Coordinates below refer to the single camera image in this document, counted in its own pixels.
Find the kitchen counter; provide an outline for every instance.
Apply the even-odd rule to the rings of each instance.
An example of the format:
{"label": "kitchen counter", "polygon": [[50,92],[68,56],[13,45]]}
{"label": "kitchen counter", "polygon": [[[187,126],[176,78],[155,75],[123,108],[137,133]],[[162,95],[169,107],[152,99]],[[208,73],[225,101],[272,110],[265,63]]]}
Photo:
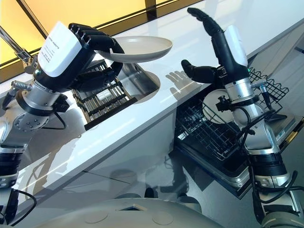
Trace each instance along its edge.
{"label": "kitchen counter", "polygon": [[[248,57],[263,50],[304,22],[303,2],[263,0],[206,0],[192,5],[214,18],[225,29],[234,24]],[[193,65],[217,66],[210,37],[202,23],[181,9],[154,21],[118,34],[119,36],[159,36],[173,41],[172,50],[163,58],[140,66],[156,75],[161,83],[157,93],[145,102],[133,104],[98,126],[71,139],[59,150],[38,159],[19,171],[14,188],[37,195],[42,189],[53,190],[67,182],[80,171],[118,148],[142,130],[153,125],[188,98],[207,85],[197,84],[188,78],[170,72],[181,71],[181,60],[188,59]],[[23,74],[21,80],[29,80]],[[9,83],[0,85],[1,91],[9,89]],[[41,163],[49,163],[47,169]],[[25,197],[19,197],[23,203]]]}

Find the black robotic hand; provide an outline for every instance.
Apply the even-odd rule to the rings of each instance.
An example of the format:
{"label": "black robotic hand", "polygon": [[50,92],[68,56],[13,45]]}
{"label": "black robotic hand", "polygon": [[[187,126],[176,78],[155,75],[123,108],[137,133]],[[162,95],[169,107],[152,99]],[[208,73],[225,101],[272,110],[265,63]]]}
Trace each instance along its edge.
{"label": "black robotic hand", "polygon": [[113,62],[104,71],[86,72],[95,50],[124,53],[116,40],[87,25],[58,22],[38,55],[34,78],[56,92],[69,89],[92,91],[114,80],[123,64]]}
{"label": "black robotic hand", "polygon": [[247,70],[247,56],[242,47],[238,32],[233,27],[226,31],[200,9],[188,8],[188,13],[203,22],[204,29],[211,36],[211,42],[219,67],[195,67],[187,60],[181,65],[185,73],[194,81],[201,83],[219,83],[222,85],[238,81],[249,76]]}

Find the dish rack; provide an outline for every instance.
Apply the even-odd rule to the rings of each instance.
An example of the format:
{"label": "dish rack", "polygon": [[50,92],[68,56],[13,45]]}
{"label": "dish rack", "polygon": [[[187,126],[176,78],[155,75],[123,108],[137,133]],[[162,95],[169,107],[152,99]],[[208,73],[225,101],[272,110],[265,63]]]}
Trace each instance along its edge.
{"label": "dish rack", "polygon": [[[106,62],[98,60],[92,62],[86,72],[103,71],[106,68]],[[106,87],[90,92],[79,92],[72,89],[72,93],[87,121],[86,131],[137,102],[137,99],[127,93],[117,78]]]}
{"label": "dish rack", "polygon": [[[289,92],[288,88],[282,87],[280,83],[275,83],[273,79],[268,79],[260,71],[250,68],[250,81],[255,82],[266,79],[266,86],[270,96],[272,107],[276,113],[282,109],[279,101]],[[260,105],[266,110],[267,106],[263,96],[258,88],[254,88],[256,95],[259,95]],[[175,137],[180,140],[188,141],[188,144],[200,144],[201,149],[198,151],[206,158],[223,162],[231,156],[237,147],[236,135],[240,132],[239,127],[234,123],[226,123],[210,107],[203,102],[204,97],[192,99],[182,104],[177,109]],[[208,117],[204,115],[204,110],[208,110]],[[212,122],[213,118],[220,119],[223,124]]]}
{"label": "dish rack", "polygon": [[[282,84],[280,83],[275,83],[274,79],[268,78],[267,75],[262,75],[260,71],[257,71],[253,67],[251,67],[249,70],[250,81],[252,83],[260,81],[262,79],[266,79],[266,87],[269,93],[272,108],[275,109],[275,113],[279,112],[283,108],[280,105],[279,101],[289,92],[289,89],[287,87],[282,87]],[[258,102],[266,110],[267,105],[264,101],[261,91],[258,88],[253,88],[253,91],[255,92],[255,94],[259,95],[260,100]]]}

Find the dishwasher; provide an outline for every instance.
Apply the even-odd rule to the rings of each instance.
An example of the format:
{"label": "dishwasher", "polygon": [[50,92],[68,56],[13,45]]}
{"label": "dishwasher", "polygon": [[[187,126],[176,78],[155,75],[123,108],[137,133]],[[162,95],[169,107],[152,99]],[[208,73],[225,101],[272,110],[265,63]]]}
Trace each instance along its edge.
{"label": "dishwasher", "polygon": [[[303,121],[296,120],[288,111],[286,113],[279,103],[289,89],[251,68],[250,81],[260,80],[267,81],[272,107],[276,110],[274,116],[266,121],[274,130],[283,151],[286,137]],[[174,145],[178,152],[189,156],[224,188],[241,199],[250,189],[251,183],[245,150],[233,149],[237,143],[234,138],[240,129],[233,121],[215,123],[203,111],[208,109],[208,113],[213,113],[212,118],[219,118],[204,103],[206,95],[216,89],[219,88],[210,85],[177,107]],[[267,110],[260,90],[254,88],[254,91],[259,95],[259,105]]]}

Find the plate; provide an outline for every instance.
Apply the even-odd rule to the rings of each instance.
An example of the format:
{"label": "plate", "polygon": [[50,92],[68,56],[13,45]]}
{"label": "plate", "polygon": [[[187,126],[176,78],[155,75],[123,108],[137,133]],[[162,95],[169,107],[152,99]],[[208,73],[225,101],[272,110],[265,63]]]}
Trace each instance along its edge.
{"label": "plate", "polygon": [[104,58],[120,63],[142,63],[166,55],[172,48],[172,41],[161,37],[135,36],[117,37],[124,54],[98,51]]}
{"label": "plate", "polygon": [[213,90],[212,92],[210,92],[204,99],[203,103],[208,106],[212,111],[214,111],[214,113],[216,115],[214,115],[214,113],[208,109],[204,104],[203,104],[203,113],[205,115],[205,117],[210,120],[211,122],[215,123],[215,124],[224,124],[224,123],[229,123],[233,120],[233,116],[232,116],[232,112],[230,110],[227,111],[218,111],[218,108],[216,106],[216,103],[219,102],[219,97],[220,96],[225,96],[227,99],[228,97],[228,93],[226,92],[225,89],[217,89],[217,90]]}

